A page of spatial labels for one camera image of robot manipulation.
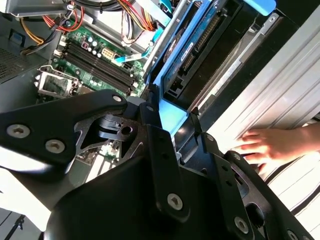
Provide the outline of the person's hand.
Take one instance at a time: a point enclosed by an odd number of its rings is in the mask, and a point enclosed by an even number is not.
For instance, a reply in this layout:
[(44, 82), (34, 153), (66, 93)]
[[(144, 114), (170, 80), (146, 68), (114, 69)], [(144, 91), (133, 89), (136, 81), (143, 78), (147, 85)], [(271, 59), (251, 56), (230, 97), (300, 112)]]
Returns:
[(258, 165), (259, 173), (280, 167), (319, 149), (313, 126), (296, 129), (256, 129), (247, 131), (232, 150), (245, 155), (249, 164)]

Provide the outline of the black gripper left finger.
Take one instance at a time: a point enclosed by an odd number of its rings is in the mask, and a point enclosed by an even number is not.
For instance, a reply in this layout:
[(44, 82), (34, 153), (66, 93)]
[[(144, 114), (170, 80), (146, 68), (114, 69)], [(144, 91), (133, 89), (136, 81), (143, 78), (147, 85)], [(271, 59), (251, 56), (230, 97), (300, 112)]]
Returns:
[(152, 88), (134, 105), (113, 90), (101, 90), (36, 104), (0, 115), (0, 166), (55, 181), (66, 175), (75, 156), (103, 145), (124, 142), (120, 164), (111, 170), (128, 183), (123, 167), (146, 165), (151, 193), (147, 208), (158, 218), (184, 223), (190, 213), (171, 135), (160, 118), (160, 96)]

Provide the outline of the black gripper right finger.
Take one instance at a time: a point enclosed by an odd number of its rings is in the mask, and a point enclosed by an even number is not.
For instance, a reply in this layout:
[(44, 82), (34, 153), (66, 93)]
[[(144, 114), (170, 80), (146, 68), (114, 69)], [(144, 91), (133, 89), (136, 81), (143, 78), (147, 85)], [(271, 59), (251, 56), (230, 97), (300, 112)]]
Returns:
[(312, 236), (261, 180), (242, 156), (221, 153), (216, 140), (203, 132), (198, 112), (190, 114), (196, 152), (189, 168), (214, 184), (207, 200), (218, 210), (219, 236), (224, 240), (311, 240)]

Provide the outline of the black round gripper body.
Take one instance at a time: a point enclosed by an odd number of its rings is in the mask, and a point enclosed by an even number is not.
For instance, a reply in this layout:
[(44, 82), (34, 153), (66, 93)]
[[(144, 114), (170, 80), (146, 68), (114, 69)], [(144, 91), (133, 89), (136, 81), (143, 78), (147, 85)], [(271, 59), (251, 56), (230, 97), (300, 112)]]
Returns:
[[(196, 162), (202, 165), (196, 168)], [(46, 240), (234, 240), (204, 157), (180, 168), (190, 214), (176, 222), (157, 212), (151, 173), (140, 159), (110, 170), (65, 195), (53, 209)]]

